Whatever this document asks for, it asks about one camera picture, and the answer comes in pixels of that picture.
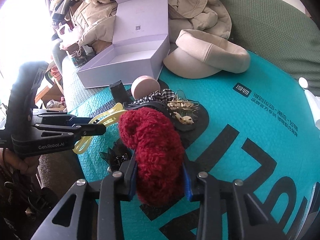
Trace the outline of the left hand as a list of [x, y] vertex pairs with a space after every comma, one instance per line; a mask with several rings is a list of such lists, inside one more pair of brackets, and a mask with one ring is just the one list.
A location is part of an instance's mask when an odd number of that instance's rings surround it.
[[1, 167], [8, 167], [19, 170], [26, 176], [34, 176], [39, 166], [40, 156], [27, 157], [24, 160], [9, 149], [1, 148]]

